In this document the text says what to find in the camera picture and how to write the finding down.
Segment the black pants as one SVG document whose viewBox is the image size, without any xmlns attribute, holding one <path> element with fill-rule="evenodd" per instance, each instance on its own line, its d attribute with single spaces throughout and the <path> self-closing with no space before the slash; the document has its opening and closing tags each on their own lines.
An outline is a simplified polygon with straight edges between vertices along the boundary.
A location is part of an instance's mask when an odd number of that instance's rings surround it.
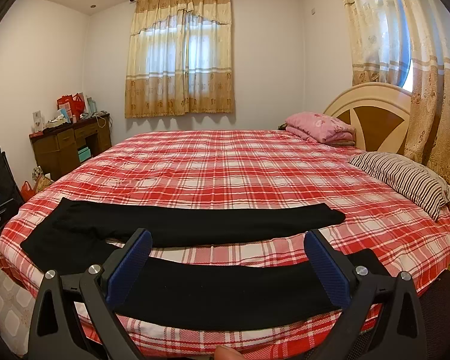
<svg viewBox="0 0 450 360">
<path fill-rule="evenodd" d="M 41 271 L 81 274 L 134 232 L 150 232 L 143 266 L 113 280 L 109 305 L 164 328 L 252 331 L 334 311 L 303 252 L 311 229 L 345 214 L 323 203 L 284 209 L 184 209 L 62 199 L 22 242 Z"/>
</svg>

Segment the cream wooden headboard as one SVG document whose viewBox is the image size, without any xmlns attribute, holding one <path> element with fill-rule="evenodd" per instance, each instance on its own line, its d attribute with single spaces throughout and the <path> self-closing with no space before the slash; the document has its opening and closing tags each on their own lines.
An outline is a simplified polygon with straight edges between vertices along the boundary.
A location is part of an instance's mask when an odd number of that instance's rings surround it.
<svg viewBox="0 0 450 360">
<path fill-rule="evenodd" d="M 356 130 L 356 147 L 365 151 L 404 153 L 411 93 L 387 83 L 369 82 L 340 94 L 324 111 Z"/>
</svg>

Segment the red bag on floor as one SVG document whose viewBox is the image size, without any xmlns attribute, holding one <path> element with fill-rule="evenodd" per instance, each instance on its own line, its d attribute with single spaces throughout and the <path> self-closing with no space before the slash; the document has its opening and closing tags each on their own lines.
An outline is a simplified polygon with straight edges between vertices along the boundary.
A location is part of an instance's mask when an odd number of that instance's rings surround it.
<svg viewBox="0 0 450 360">
<path fill-rule="evenodd" d="M 21 187 L 20 194 L 25 202 L 28 202 L 35 195 L 35 191 L 28 181 L 25 181 Z"/>
</svg>

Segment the red plaid bed sheet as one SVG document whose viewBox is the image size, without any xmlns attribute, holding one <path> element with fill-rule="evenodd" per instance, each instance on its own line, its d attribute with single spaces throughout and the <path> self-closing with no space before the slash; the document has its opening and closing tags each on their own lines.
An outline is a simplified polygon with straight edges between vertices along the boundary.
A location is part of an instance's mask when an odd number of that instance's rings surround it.
<svg viewBox="0 0 450 360">
<path fill-rule="evenodd" d="M 326 203 L 342 225 L 323 235 L 343 253 L 372 249 L 392 275 L 408 271 L 421 293 L 450 264 L 450 209 L 437 222 L 387 184 L 349 164 L 354 148 L 311 144 L 282 131 L 143 133 L 116 144 L 22 206 L 0 237 L 0 266 L 33 297 L 43 273 L 20 244 L 63 197 L 97 203 L 246 209 Z M 258 331 L 164 328 L 120 316 L 145 356 L 212 353 L 229 345 L 247 359 L 285 359 L 320 344 L 339 316 Z"/>
</svg>

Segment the brown wooden desk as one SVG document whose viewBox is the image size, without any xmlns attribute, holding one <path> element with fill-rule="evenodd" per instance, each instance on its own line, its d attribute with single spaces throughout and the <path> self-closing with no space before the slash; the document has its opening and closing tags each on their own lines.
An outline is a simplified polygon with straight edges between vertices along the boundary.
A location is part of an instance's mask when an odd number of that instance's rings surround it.
<svg viewBox="0 0 450 360">
<path fill-rule="evenodd" d="M 110 114 L 102 113 L 74 124 L 65 123 L 30 134 L 36 164 L 53 180 L 60 179 L 80 166 L 79 151 L 82 148 L 88 148 L 95 157 L 112 146 L 110 125 Z"/>
</svg>

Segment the folded pink blanket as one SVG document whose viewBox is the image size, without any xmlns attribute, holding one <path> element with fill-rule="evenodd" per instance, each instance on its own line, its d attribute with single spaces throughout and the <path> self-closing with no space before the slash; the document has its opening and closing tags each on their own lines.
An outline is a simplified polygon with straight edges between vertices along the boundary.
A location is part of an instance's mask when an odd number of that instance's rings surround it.
<svg viewBox="0 0 450 360">
<path fill-rule="evenodd" d="M 335 117 L 301 112 L 289 116 L 285 130 L 304 139 L 328 146 L 355 146 L 356 129 Z"/>
</svg>

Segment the striped pillow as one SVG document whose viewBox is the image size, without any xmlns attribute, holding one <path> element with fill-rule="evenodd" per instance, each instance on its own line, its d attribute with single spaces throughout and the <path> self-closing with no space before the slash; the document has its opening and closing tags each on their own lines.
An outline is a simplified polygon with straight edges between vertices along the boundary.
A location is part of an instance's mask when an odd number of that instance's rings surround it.
<svg viewBox="0 0 450 360">
<path fill-rule="evenodd" d="M 421 207 L 438 221 L 443 206 L 450 203 L 450 185 L 428 167 L 400 154 L 364 152 L 349 163 Z"/>
</svg>

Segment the beige side curtain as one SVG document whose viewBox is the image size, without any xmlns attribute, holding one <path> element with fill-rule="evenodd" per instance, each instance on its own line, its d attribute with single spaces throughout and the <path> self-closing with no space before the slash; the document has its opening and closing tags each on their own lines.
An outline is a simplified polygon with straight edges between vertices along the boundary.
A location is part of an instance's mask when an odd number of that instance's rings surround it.
<svg viewBox="0 0 450 360">
<path fill-rule="evenodd" d="M 353 83 L 412 78 L 404 154 L 450 184 L 450 13 L 440 0 L 344 0 Z"/>
</svg>

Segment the red gift bag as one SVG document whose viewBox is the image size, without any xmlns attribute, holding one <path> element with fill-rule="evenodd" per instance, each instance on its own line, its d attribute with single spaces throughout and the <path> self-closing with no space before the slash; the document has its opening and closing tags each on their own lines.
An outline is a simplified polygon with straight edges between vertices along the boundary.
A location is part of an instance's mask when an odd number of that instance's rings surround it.
<svg viewBox="0 0 450 360">
<path fill-rule="evenodd" d="M 64 110 L 71 123 L 76 123 L 85 112 L 85 101 L 82 93 L 64 95 L 57 99 L 57 109 Z"/>
</svg>

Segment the beige window curtain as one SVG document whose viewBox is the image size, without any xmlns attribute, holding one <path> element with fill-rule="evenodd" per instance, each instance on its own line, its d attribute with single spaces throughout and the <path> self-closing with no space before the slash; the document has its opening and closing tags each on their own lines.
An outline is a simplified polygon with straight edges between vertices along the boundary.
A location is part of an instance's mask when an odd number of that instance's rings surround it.
<svg viewBox="0 0 450 360">
<path fill-rule="evenodd" d="M 137 0 L 126 118 L 234 110 L 232 0 Z"/>
</svg>

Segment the teal box under desk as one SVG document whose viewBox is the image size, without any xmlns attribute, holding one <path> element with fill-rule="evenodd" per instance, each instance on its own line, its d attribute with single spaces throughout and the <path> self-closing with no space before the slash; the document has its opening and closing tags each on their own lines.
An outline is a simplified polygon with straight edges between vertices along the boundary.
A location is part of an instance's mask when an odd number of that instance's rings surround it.
<svg viewBox="0 0 450 360">
<path fill-rule="evenodd" d="M 82 147 L 78 150 L 79 162 L 83 163 L 92 157 L 92 153 L 89 147 Z"/>
</svg>

